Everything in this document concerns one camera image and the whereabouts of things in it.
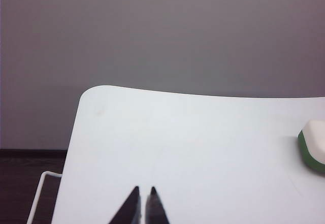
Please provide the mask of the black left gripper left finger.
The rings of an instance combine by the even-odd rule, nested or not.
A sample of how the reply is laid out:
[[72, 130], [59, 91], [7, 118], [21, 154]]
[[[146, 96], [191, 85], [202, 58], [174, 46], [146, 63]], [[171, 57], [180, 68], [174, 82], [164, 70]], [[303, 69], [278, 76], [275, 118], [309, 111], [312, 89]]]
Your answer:
[[139, 224], [140, 220], [141, 197], [139, 187], [135, 186], [109, 223]]

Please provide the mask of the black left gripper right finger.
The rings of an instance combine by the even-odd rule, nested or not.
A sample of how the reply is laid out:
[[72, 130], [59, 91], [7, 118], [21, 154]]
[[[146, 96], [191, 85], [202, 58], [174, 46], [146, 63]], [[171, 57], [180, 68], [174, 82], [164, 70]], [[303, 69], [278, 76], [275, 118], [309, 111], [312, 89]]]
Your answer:
[[151, 188], [145, 206], [145, 223], [169, 224], [168, 217], [156, 188]]

